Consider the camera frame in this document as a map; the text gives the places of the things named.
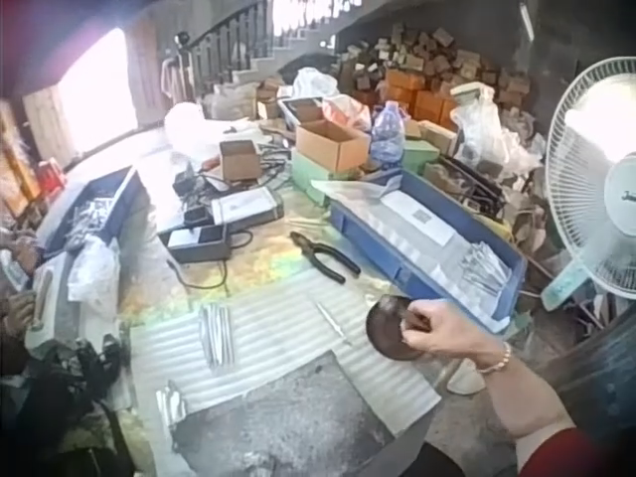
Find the stair railing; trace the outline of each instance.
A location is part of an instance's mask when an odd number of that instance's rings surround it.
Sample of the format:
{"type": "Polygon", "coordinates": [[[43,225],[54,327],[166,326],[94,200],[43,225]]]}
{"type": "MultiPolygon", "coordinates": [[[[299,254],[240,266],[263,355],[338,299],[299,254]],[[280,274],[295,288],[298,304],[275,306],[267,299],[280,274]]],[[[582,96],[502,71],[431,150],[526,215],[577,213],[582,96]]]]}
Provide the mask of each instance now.
{"type": "Polygon", "coordinates": [[[250,70],[252,60],[271,57],[274,49],[303,38],[306,30],[338,18],[362,0],[254,0],[203,35],[175,36],[186,96],[195,101],[215,84],[233,81],[233,72],[250,70]]]}

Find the bracelet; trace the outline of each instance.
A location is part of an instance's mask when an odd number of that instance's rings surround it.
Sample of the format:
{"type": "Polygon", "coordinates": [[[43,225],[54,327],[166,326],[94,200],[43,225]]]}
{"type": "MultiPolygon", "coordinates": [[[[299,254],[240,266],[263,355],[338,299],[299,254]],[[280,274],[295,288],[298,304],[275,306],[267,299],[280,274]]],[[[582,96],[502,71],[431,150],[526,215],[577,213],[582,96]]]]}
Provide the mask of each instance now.
{"type": "Polygon", "coordinates": [[[479,373],[481,375],[490,375],[491,373],[495,373],[497,371],[501,371],[504,368],[506,368],[508,366],[508,363],[510,363],[510,359],[512,358],[513,349],[505,341],[504,341],[504,348],[506,349],[506,352],[504,353],[504,357],[502,358],[502,360],[499,363],[497,363],[496,365],[493,365],[493,366],[491,366],[489,368],[486,368],[485,370],[477,369],[477,373],[479,373]]]}

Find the hand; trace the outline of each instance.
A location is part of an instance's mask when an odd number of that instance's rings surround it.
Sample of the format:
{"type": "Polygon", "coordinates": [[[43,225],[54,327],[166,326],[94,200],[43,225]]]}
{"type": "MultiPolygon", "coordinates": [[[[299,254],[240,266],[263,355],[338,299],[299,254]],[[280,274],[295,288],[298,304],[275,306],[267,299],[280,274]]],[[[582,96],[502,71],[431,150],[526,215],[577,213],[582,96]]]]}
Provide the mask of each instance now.
{"type": "Polygon", "coordinates": [[[445,300],[417,300],[408,310],[430,320],[430,333],[402,326],[402,338],[410,347],[452,358],[469,358],[479,368],[498,363],[505,353],[500,340],[470,321],[445,300]]]}
{"type": "Polygon", "coordinates": [[[36,309],[35,291],[25,291],[7,298],[7,317],[4,329],[14,338],[22,338],[33,321],[36,309]]]}

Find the white fan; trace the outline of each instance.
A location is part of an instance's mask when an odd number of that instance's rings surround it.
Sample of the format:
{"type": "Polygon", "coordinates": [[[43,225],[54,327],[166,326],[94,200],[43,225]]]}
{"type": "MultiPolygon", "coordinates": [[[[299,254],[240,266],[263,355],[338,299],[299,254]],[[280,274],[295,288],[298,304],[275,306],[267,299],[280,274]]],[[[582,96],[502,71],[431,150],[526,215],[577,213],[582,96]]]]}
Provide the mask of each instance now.
{"type": "Polygon", "coordinates": [[[583,72],[556,109],[547,187],[572,262],[542,293],[560,306],[587,278],[636,299],[636,57],[583,72]]]}

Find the staircase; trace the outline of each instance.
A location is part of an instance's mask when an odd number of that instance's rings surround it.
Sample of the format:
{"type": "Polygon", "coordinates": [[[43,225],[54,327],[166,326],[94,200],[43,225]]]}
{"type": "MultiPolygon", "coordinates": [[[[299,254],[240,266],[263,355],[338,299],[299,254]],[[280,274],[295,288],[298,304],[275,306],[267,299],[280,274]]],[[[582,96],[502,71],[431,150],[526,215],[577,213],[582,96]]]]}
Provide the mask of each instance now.
{"type": "Polygon", "coordinates": [[[195,40],[182,32],[186,94],[196,100],[215,84],[262,81],[303,55],[333,53],[338,32],[391,1],[254,0],[195,40]]]}

